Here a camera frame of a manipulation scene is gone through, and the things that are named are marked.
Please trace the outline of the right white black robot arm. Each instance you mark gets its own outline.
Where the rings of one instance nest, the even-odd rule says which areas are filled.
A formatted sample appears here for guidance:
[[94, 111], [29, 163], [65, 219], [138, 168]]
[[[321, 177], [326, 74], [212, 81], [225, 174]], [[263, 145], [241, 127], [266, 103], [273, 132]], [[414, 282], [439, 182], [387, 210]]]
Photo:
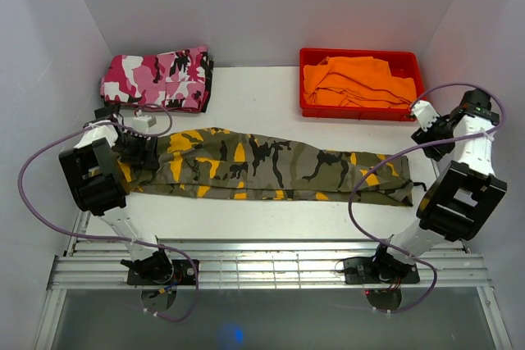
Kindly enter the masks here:
[[416, 270], [416, 258], [442, 243], [472, 239], [507, 192], [491, 163], [493, 137], [500, 123], [491, 97], [480, 89], [467, 91], [448, 115], [427, 101], [413, 106], [419, 129], [413, 133], [426, 157], [440, 161], [456, 148], [436, 182], [426, 191], [416, 220], [380, 245], [370, 262], [372, 276], [381, 282], [401, 280]]

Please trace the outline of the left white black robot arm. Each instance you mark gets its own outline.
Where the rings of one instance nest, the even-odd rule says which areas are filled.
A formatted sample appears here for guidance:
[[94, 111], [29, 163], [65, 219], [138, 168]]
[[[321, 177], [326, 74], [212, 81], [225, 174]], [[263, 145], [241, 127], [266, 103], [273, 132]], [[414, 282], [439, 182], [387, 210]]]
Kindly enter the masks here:
[[131, 219], [130, 180], [121, 168], [158, 169], [158, 138], [149, 134], [156, 118], [139, 113], [132, 130], [123, 130], [118, 112], [116, 105], [98, 109], [80, 141], [59, 154], [59, 162], [78, 208], [101, 218], [122, 239], [130, 258], [121, 264], [149, 283], [168, 284], [175, 279], [174, 265], [157, 238]]

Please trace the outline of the yellow camouflage trousers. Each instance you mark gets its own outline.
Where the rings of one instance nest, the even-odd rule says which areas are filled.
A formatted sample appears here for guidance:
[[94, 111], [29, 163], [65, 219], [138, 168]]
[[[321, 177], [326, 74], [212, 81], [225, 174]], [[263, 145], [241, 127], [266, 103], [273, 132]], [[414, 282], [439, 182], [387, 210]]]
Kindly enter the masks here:
[[323, 150], [216, 127], [163, 136], [157, 154], [156, 170], [121, 164], [132, 191], [225, 200], [413, 204], [415, 183], [406, 156], [370, 174], [386, 155]]

